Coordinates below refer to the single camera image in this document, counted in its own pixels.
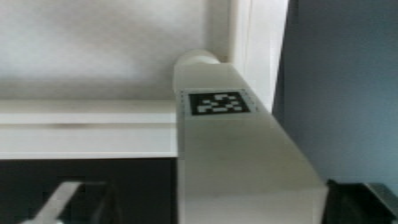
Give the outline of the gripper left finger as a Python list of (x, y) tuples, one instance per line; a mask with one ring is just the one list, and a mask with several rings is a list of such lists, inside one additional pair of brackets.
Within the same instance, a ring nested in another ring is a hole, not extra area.
[(119, 224), (112, 185), (107, 182), (64, 181), (34, 217), (20, 224)]

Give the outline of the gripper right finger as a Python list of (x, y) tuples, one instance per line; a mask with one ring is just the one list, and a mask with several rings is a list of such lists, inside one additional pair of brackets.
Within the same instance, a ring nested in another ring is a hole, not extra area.
[(327, 181), (324, 224), (398, 224), (398, 196), (382, 183)]

